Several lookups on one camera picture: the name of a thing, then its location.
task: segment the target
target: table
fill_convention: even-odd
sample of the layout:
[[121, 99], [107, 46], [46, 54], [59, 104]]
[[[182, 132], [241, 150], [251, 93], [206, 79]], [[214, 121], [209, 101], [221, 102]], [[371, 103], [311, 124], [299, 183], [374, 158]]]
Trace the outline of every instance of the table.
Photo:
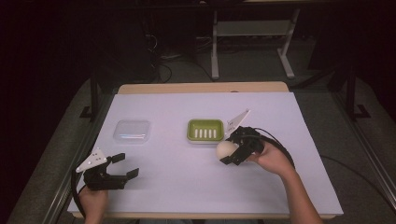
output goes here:
[[[140, 168], [140, 174], [125, 189], [110, 191], [106, 216], [287, 218], [286, 193], [277, 175], [253, 162], [224, 165], [216, 158], [216, 145], [187, 140], [190, 119], [226, 123], [247, 108], [251, 112], [242, 125], [264, 128], [289, 150], [319, 214], [323, 218], [342, 215], [293, 93], [280, 82], [246, 82], [122, 86], [94, 148], [107, 156], [126, 154], [125, 161], [108, 166], [110, 174], [124, 175], [134, 168]], [[148, 141], [140, 145], [114, 141], [115, 127], [122, 119], [148, 120]], [[81, 217], [73, 202], [68, 211]]]

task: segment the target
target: white ball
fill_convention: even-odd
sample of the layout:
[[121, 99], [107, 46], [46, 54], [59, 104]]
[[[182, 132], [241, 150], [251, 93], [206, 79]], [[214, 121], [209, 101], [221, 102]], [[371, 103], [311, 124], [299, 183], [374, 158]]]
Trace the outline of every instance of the white ball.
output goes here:
[[218, 156], [218, 159], [221, 160], [224, 157], [233, 155], [236, 149], [237, 149], [236, 144], [230, 141], [223, 141], [220, 142], [216, 147], [216, 155]]

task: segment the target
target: green soap dish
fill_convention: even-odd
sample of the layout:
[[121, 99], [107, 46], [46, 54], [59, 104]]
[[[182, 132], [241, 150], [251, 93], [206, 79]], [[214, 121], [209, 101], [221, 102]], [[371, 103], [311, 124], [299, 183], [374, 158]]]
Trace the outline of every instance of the green soap dish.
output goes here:
[[224, 137], [222, 121], [219, 119], [191, 119], [187, 138], [193, 144], [216, 144]]

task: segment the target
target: gray carpet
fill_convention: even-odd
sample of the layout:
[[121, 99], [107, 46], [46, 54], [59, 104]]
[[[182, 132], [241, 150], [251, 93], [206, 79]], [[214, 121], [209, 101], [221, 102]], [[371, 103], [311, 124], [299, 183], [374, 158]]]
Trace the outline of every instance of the gray carpet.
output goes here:
[[[267, 43], [259, 48], [238, 48], [233, 52], [219, 54], [219, 81], [285, 81], [288, 85], [299, 83], [317, 71], [307, 71], [310, 53], [315, 42], [293, 41], [290, 45], [290, 63], [296, 78], [286, 79], [280, 60], [276, 56], [277, 43]], [[208, 52], [197, 55], [196, 62], [178, 59], [166, 63], [172, 70], [169, 82], [210, 82], [210, 57]], [[163, 79], [170, 76], [166, 67], [161, 67]], [[389, 175], [396, 180], [394, 121], [375, 99], [371, 88], [358, 80], [356, 104], [364, 105], [370, 119], [352, 122], [343, 109], [345, 91], [328, 92], [325, 88], [328, 77], [304, 90], [295, 91], [297, 102], [305, 122], [321, 155], [336, 159], [364, 175], [381, 189], [375, 173], [364, 152], [364, 146], [356, 134], [356, 127], [364, 133], [378, 158], [384, 163]], [[84, 106], [90, 105], [90, 85], [87, 81], [71, 102], [58, 129], [52, 136], [40, 163], [25, 188], [8, 223], [82, 223], [66, 212], [68, 201], [57, 201], [59, 186], [65, 181], [70, 161], [77, 150], [88, 150], [87, 138], [97, 132], [111, 102], [111, 95], [101, 95], [101, 114], [96, 122], [79, 117]], [[345, 166], [323, 158], [328, 175], [338, 195], [344, 214], [326, 220], [326, 223], [396, 223], [396, 216], [383, 198], [360, 176]], [[50, 208], [62, 210], [59, 216]], [[133, 220], [107, 219], [104, 223], [134, 223]], [[265, 220], [265, 223], [289, 223], [288, 220]]]

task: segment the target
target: person's arm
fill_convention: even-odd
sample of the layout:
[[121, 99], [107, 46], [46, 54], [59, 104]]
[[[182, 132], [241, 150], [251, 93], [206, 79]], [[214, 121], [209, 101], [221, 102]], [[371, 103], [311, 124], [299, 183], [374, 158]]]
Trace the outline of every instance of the person's arm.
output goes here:
[[90, 190], [88, 187], [78, 195], [85, 212], [85, 224], [102, 223], [108, 201], [108, 190]]
[[278, 148], [265, 142], [264, 151], [261, 154], [250, 156], [248, 160], [255, 161], [263, 169], [280, 176], [288, 197], [291, 223], [323, 223], [306, 193], [303, 181], [286, 156]]

